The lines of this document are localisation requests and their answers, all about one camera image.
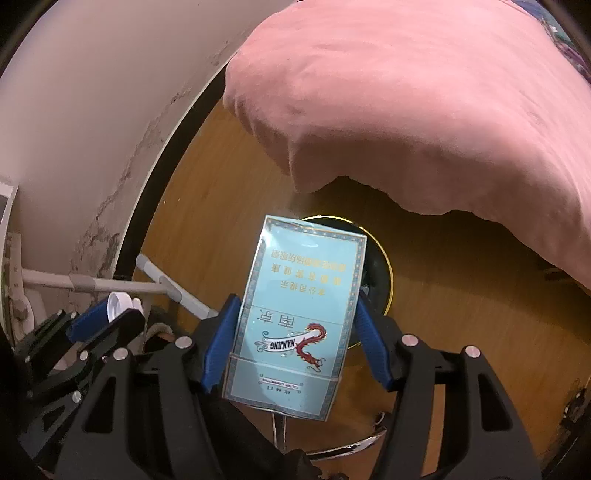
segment red dragon illustration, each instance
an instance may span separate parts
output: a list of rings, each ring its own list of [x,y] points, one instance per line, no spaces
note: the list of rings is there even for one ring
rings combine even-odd
[[[304,352],[304,347],[306,345],[313,345],[314,343],[319,343],[322,340],[324,340],[326,337],[326,329],[319,323],[311,323],[306,327],[306,331],[311,332],[312,330],[319,330],[320,334],[313,336],[311,338],[303,339],[300,343],[298,343],[295,346],[295,351],[297,352],[297,355],[304,362],[308,362],[309,364],[312,365],[312,367],[308,367],[308,368],[312,368],[316,372],[320,372],[320,367],[322,367],[322,364],[324,363],[325,359],[324,358],[315,358],[312,355],[310,355],[308,352]]]

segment metal stool leg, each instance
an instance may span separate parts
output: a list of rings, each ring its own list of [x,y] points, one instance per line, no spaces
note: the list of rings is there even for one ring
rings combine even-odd
[[[285,445],[285,427],[287,418],[280,413],[273,414],[273,445],[281,453],[287,453],[287,446]]]

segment metal pipe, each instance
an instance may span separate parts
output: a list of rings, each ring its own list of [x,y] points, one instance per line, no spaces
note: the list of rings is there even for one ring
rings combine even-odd
[[[94,291],[112,292],[124,291],[129,294],[163,294],[168,293],[166,285],[152,282],[108,280],[107,278],[92,278],[95,283]],[[22,269],[22,282],[29,286],[63,288],[76,290],[76,287],[68,275],[39,272],[37,270]]]
[[[205,305],[202,301],[199,301],[195,296],[191,295],[187,290],[182,288],[178,283],[176,283],[172,278],[170,278],[166,273],[160,270],[156,265],[154,265],[148,257],[144,254],[139,254],[138,258],[135,260],[135,265],[144,272],[147,276],[149,276],[152,280],[157,283],[170,283],[173,290],[176,290],[176,294],[179,298],[173,298],[174,301],[180,303],[183,307],[185,307],[188,311],[190,311],[193,315],[195,315],[199,319],[207,319],[210,317],[215,317],[217,315],[217,310],[211,309],[207,305]]]
[[[306,456],[314,460],[331,460],[333,458],[345,457],[347,455],[353,455],[354,453],[361,452],[366,448],[371,447],[380,438],[386,434],[386,427],[378,427],[373,435],[370,435],[363,440],[360,440],[349,445],[343,445],[342,447],[335,447],[328,450],[315,450],[313,452],[306,452]]]

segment wooden floor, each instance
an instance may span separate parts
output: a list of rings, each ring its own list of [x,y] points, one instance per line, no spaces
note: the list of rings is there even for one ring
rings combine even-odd
[[[289,178],[218,105],[175,171],[154,215],[143,253],[206,304],[220,308],[242,295],[265,214],[343,216],[371,231],[395,270],[390,310],[401,329],[434,348],[481,348],[504,383],[542,458],[552,444],[569,393],[591,374],[591,298],[572,284],[545,282],[538,257],[507,230],[471,214],[421,216],[377,190],[337,179],[314,194]],[[185,327],[195,320],[181,313]],[[437,460],[443,397],[438,391],[433,442]],[[349,352],[337,400],[325,423],[288,421],[288,447],[332,447],[369,434],[389,410],[361,349]],[[270,437],[270,414],[244,408]],[[366,479],[378,453],[323,462],[325,474]]]

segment bed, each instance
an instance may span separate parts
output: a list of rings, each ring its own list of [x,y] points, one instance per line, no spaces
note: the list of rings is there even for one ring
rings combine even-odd
[[[299,192],[348,176],[473,212],[591,288],[588,73],[524,7],[304,0],[230,61],[224,105]]]

